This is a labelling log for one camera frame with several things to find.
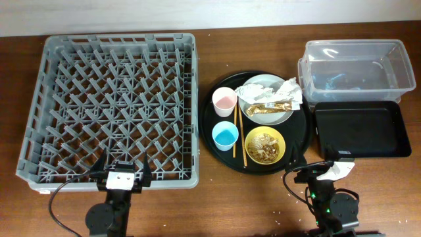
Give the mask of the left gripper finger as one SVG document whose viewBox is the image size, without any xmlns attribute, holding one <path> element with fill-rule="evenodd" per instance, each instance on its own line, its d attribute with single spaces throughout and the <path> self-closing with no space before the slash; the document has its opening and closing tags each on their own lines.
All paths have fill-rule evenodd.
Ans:
<svg viewBox="0 0 421 237">
<path fill-rule="evenodd" d="M 102 179 L 106 175 L 105 161 L 107 159 L 107 150 L 104 149 L 98 160 L 93 164 L 89 171 L 89 177 L 93 179 Z"/>
<path fill-rule="evenodd" d="M 151 181 L 152 181 L 152 172 L 151 172 L 151 168 L 149 166 L 147 153 L 144 153 L 143 176 L 142 176 L 142 180 L 141 180 L 141 185 L 143 187 L 150 187 Z"/>
</svg>

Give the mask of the yellow bowl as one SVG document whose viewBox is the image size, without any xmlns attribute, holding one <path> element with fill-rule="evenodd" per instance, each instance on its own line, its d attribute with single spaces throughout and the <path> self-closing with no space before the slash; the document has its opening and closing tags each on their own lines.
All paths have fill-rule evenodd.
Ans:
<svg viewBox="0 0 421 237">
<path fill-rule="evenodd" d="M 247 151 L 247 146 L 248 146 L 249 142 L 251 141 L 252 138 L 254 138 L 257 135 L 261 135 L 261 134 L 269 134 L 270 136 L 272 136 L 272 137 L 274 137 L 274 138 L 276 138 L 276 139 L 279 140 L 278 145 L 279 145 L 279 148 L 280 148 L 280 153 L 279 153 L 277 159 L 273 163 L 267 163 L 267 164 L 260 163 L 260 162 L 254 160 L 253 158 L 251 158 L 249 156 L 249 153 Z M 273 165 L 274 163 L 277 163 L 278 161 L 281 160 L 281 158 L 284 156 L 285 151 L 286 151 L 286 144 L 285 144 L 284 137 L 276 129 L 271 128 L 269 126 L 259 126 L 259 127 L 256 127 L 254 129 L 252 129 L 252 131 L 250 131 L 248 133 L 248 135 L 246 136 L 246 139 L 245 139 L 245 147 L 246 147 L 247 155 L 255 163 L 260 164 L 260 165 Z"/>
</svg>

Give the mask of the blue cup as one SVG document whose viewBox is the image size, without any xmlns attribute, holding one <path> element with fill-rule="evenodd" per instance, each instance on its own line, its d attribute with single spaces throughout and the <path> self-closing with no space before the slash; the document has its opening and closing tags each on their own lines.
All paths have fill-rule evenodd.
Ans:
<svg viewBox="0 0 421 237">
<path fill-rule="evenodd" d="M 233 148 L 234 124 L 228 121 L 217 123 L 212 129 L 212 139 L 220 151 L 228 151 Z"/>
</svg>

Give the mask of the white napkin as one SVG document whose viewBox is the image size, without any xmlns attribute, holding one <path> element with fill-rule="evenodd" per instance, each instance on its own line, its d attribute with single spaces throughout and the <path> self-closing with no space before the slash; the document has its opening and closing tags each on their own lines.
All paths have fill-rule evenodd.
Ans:
<svg viewBox="0 0 421 237">
<path fill-rule="evenodd" d="M 303 95 L 296 78 L 284 80 L 271 74 L 260 74 L 248 79 L 235 89 L 236 95 L 246 104 L 289 103 L 292 110 L 299 110 Z"/>
</svg>

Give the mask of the gold snack wrapper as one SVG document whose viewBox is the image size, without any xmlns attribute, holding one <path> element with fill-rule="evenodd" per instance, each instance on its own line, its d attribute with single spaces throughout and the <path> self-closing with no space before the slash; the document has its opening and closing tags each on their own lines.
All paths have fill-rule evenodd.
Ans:
<svg viewBox="0 0 421 237">
<path fill-rule="evenodd" d="M 281 113 L 286 111 L 293 111 L 296 109 L 296 106 L 292 103 L 260 103 L 250 105 L 247 110 L 246 114 L 250 117 L 253 115 L 258 114 L 272 114 L 272 113 Z"/>
</svg>

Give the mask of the grey plate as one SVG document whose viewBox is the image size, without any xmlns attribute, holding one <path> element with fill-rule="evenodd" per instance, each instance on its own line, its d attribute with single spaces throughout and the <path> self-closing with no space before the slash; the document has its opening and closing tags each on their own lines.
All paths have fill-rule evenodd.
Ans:
<svg viewBox="0 0 421 237">
<path fill-rule="evenodd" d="M 250 74 L 246 77 L 246 81 L 242 83 L 242 86 L 246 84 L 260 84 L 265 88 L 272 88 L 274 91 L 276 91 L 284 82 L 285 80 L 283 78 L 272 74 Z M 245 113 L 250 104 L 240 98 L 238 98 L 238 101 L 241 112 L 245 114 L 248 119 L 264 126 L 274 126 L 281 124 L 293 114 L 293 111 L 286 111 L 271 114 L 255 114 L 250 117 Z"/>
</svg>

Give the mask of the pink cup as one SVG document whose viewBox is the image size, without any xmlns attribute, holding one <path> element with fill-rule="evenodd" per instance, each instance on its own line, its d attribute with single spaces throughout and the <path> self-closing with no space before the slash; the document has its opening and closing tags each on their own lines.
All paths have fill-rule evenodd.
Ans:
<svg viewBox="0 0 421 237">
<path fill-rule="evenodd" d="M 212 103 L 216 114 L 220 117 L 231 115 L 237 104 L 237 95 L 235 91 L 228 87 L 221 87 L 214 91 Z"/>
</svg>

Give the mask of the food scraps pile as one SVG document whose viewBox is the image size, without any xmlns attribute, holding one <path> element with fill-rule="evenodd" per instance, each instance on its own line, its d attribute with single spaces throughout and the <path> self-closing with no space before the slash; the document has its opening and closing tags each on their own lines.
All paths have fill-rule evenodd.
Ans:
<svg viewBox="0 0 421 237">
<path fill-rule="evenodd" d="M 269 134 L 257 135 L 247 146 L 249 156 L 260 163 L 273 163 L 279 153 L 279 140 Z"/>
</svg>

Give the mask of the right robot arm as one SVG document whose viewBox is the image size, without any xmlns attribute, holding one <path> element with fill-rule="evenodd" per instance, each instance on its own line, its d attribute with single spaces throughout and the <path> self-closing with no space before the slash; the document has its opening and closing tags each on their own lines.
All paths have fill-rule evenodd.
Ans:
<svg viewBox="0 0 421 237">
<path fill-rule="evenodd" d="M 306 183 L 305 202 L 316 219 L 311 236 L 356 236 L 359 195 L 334 182 L 345 178 L 355 166 L 350 161 L 323 161 L 297 167 L 296 183 Z"/>
</svg>

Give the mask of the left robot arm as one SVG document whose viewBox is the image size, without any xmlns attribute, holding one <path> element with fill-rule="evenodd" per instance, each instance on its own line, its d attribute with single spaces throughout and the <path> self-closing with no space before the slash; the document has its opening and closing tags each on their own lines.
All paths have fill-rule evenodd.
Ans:
<svg viewBox="0 0 421 237">
<path fill-rule="evenodd" d="M 89 174 L 96 180 L 97 189 L 106 193 L 106 199 L 89 209 L 85 222 L 90 236 L 125 236 L 132 195 L 150 187 L 152 172 L 147 154 L 143 155 L 143 174 L 139 180 L 136 180 L 135 163 L 116 161 L 106 169 L 106 158 L 107 152 L 103 151 Z"/>
</svg>

